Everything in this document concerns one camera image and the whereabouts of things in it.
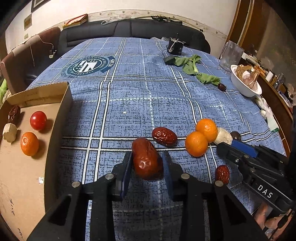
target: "blue plaid tablecloth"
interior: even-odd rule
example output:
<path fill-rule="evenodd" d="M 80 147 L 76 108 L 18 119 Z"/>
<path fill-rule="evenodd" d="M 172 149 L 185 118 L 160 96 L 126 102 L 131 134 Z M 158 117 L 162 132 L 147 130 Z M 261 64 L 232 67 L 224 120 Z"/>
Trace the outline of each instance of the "blue plaid tablecloth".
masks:
<path fill-rule="evenodd" d="M 73 181 L 96 181 L 122 162 L 125 151 L 137 137 L 146 137 L 159 150 L 168 150 L 173 162 L 201 181 L 213 182 L 217 166 L 230 169 L 228 187 L 252 213 L 260 201 L 242 185 L 236 165 L 225 162 L 209 145 L 200 158 L 190 156 L 184 145 L 202 118 L 218 127 L 241 133 L 242 141 L 264 145 L 284 153 L 278 133 L 271 133 L 259 108 L 243 97 L 219 67 L 215 57 L 190 48 L 184 56 L 201 56 L 200 72 L 216 75 L 227 86 L 222 92 L 189 76 L 181 67 L 163 62 L 167 42 L 139 38 L 97 38 L 87 40 L 49 66 L 30 86 L 70 83 L 73 106 L 63 132 L 59 154 L 59 190 Z M 178 136 L 175 148 L 165 148 L 151 138 L 155 127 L 163 126 Z M 89 203 L 86 239 L 89 239 Z M 165 181 L 144 181 L 132 173 L 122 203 L 114 202 L 117 240 L 178 240 L 182 204 L 169 200 Z M 209 240 L 205 216 L 206 239 Z"/>

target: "blue gripper pad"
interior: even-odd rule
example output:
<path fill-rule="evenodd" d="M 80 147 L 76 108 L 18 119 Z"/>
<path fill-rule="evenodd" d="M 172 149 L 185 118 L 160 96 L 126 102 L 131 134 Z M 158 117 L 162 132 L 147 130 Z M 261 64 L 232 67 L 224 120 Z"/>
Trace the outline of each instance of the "blue gripper pad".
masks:
<path fill-rule="evenodd" d="M 172 176 L 169 170 L 169 165 L 170 163 L 172 163 L 172 159 L 168 151 L 164 151 L 161 157 L 163 159 L 163 175 L 165 178 L 165 184 L 167 186 L 168 195 L 170 199 L 173 199 L 173 181 L 172 181 Z"/>
<path fill-rule="evenodd" d="M 131 169 L 133 166 L 133 154 L 130 152 L 124 156 L 123 162 L 127 162 L 126 169 L 122 179 L 121 198 L 123 199 L 128 191 L 128 185 L 131 178 Z"/>
<path fill-rule="evenodd" d="M 258 156 L 257 151 L 250 145 L 245 144 L 238 140 L 232 140 L 231 146 L 236 148 L 237 150 L 240 150 L 241 152 L 249 155 L 252 158 L 256 158 Z"/>

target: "orange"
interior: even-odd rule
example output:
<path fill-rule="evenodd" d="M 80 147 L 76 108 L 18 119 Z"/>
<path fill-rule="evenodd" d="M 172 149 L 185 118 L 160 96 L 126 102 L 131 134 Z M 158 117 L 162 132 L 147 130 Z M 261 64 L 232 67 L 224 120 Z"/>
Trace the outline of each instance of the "orange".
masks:
<path fill-rule="evenodd" d="M 198 131 L 190 133 L 185 139 L 186 150 L 190 155 L 195 157 L 205 154 L 207 146 L 208 142 L 206 137 Z"/>
<path fill-rule="evenodd" d="M 203 135 L 207 138 L 207 141 L 209 143 L 216 140 L 217 135 L 218 135 L 218 129 L 217 129 L 215 122 L 213 122 L 210 119 L 206 119 L 206 118 L 201 119 L 196 124 L 195 130 L 203 133 Z"/>
<path fill-rule="evenodd" d="M 20 147 L 25 155 L 34 156 L 39 149 L 39 140 L 34 133 L 26 132 L 20 140 Z"/>

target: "white wall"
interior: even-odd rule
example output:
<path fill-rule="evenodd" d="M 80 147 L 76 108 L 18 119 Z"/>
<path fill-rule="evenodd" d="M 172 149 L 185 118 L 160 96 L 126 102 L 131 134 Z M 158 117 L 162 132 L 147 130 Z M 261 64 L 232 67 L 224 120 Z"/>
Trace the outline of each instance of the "white wall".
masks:
<path fill-rule="evenodd" d="M 187 17 L 228 35 L 238 0 L 50 0 L 32 13 L 32 26 L 24 31 L 32 2 L 17 14 L 5 32 L 7 50 L 57 23 L 82 15 L 115 9 L 145 9 Z"/>

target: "screw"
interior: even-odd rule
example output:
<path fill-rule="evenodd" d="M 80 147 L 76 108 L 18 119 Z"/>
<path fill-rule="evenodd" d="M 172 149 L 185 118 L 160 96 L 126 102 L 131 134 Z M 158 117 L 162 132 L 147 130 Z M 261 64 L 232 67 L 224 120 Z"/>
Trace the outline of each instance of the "screw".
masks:
<path fill-rule="evenodd" d="M 72 187 L 77 188 L 79 186 L 80 186 L 80 182 L 78 181 L 72 182 Z"/>
<path fill-rule="evenodd" d="M 217 181 L 215 181 L 215 185 L 216 185 L 217 187 L 222 187 L 224 184 L 223 184 L 222 181 L 217 180 Z"/>
<path fill-rule="evenodd" d="M 189 177 L 190 177 L 190 176 L 189 176 L 189 174 L 187 174 L 187 173 L 183 173 L 183 174 L 181 175 L 181 178 L 182 178 L 182 179 L 185 179 L 185 180 L 186 180 L 186 179 L 189 179 Z"/>
<path fill-rule="evenodd" d="M 111 180 L 111 179 L 114 178 L 114 175 L 113 175 L 112 173 L 108 173 L 108 174 L 106 174 L 105 178 L 106 178 L 107 180 Z"/>

